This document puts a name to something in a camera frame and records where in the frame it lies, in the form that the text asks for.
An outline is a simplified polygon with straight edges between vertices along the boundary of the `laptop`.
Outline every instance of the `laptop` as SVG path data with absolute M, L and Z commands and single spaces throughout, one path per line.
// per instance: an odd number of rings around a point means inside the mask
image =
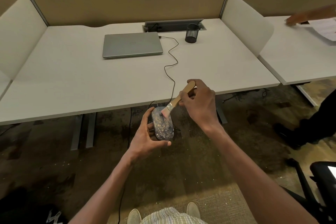
M 105 35 L 103 58 L 162 54 L 157 32 Z

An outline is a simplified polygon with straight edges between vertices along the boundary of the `computer mouse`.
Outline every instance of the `computer mouse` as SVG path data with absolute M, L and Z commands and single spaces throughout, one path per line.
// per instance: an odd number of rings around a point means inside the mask
M 152 119 L 154 124 L 155 136 L 158 140 L 171 141 L 174 137 L 174 126 L 171 116 L 168 118 L 162 115 L 161 111 L 164 106 L 154 108 L 152 111 Z

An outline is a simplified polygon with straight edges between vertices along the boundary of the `black pants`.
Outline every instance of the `black pants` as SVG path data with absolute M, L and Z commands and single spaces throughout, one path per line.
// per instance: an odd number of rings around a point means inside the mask
M 321 103 L 320 109 L 310 119 L 300 121 L 294 130 L 302 143 L 311 143 L 336 133 L 336 90 Z

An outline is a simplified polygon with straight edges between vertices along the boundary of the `black office chair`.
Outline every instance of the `black office chair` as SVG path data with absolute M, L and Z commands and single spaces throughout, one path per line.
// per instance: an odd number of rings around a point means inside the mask
M 314 162 L 310 165 L 310 170 L 313 173 L 310 178 L 316 182 L 326 206 L 322 206 L 316 201 L 299 162 L 290 158 L 286 160 L 286 163 L 295 167 L 305 198 L 286 188 L 284 189 L 319 223 L 336 223 L 336 178 L 329 169 L 329 167 L 336 167 L 336 162 Z

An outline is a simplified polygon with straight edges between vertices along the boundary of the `desk leg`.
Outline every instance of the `desk leg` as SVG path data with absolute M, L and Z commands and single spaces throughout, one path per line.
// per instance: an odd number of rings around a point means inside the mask
M 81 134 L 83 115 L 77 115 L 75 118 L 75 129 L 73 130 L 73 137 L 71 141 L 70 150 L 77 150 L 79 144 L 79 136 Z
M 216 101 L 216 112 L 217 112 L 218 120 L 221 124 L 226 124 L 228 121 L 226 120 L 226 117 L 221 108 L 221 101 L 217 100 L 217 98 L 215 99 L 215 101 Z
M 95 136 L 96 112 L 90 113 L 89 125 L 87 128 L 86 148 L 93 147 L 93 138 Z
M 313 105 L 318 106 L 317 103 L 308 95 L 308 93 L 302 88 L 302 85 L 296 85 L 297 89 L 305 96 L 305 98 Z

